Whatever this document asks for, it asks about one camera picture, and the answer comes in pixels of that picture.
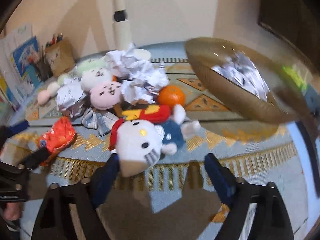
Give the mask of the person's left hand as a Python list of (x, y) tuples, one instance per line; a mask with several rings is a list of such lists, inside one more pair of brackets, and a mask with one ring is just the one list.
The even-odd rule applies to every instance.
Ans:
[(6, 203), (6, 207), (3, 211), (3, 216), (6, 220), (16, 221), (21, 218), (22, 203)]

